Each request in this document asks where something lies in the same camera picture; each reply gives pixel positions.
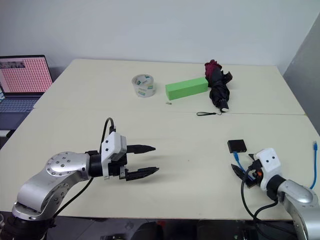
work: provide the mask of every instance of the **laptop screen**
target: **laptop screen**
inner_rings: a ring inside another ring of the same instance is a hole
[[[0,57],[0,86],[4,95],[40,95],[51,85],[44,55]]]

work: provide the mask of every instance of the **green foam block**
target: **green foam block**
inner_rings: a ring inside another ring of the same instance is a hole
[[[207,90],[208,81],[205,77],[199,77],[187,81],[180,81],[165,85],[165,92],[169,100],[203,93]]]

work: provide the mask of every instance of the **small black box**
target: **small black box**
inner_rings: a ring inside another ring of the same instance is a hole
[[[247,151],[245,141],[241,140],[229,140],[228,141],[229,151],[232,154],[233,152],[244,153]]]

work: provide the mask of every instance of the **roll of tape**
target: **roll of tape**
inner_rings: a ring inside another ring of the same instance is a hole
[[[139,74],[132,79],[132,85],[138,97],[151,97],[156,92],[154,78],[149,74]]]

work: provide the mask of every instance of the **white table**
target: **white table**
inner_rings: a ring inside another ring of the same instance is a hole
[[[275,148],[283,176],[309,186],[312,143],[320,137],[304,115],[225,114],[199,117],[182,112],[34,109],[0,151],[0,210],[10,211],[21,185],[52,155],[99,149],[106,117],[113,117],[127,143],[156,151],[129,154],[127,167],[160,167],[155,174],[126,182],[95,178],[61,215],[115,218],[251,219],[240,195],[241,181],[230,164],[228,140],[244,139],[247,153]],[[250,163],[239,154],[244,167]],[[85,182],[66,196],[74,196]],[[315,186],[320,196],[320,183]],[[259,187],[245,189],[252,211],[271,203]],[[279,205],[262,219],[290,219]]]
[[[304,111],[275,66],[223,65],[233,75],[227,86],[230,113],[292,114]],[[131,80],[150,74],[156,94],[137,97]],[[165,85],[205,76],[204,64],[76,59],[36,103],[35,108],[218,112],[209,90],[166,104]]]

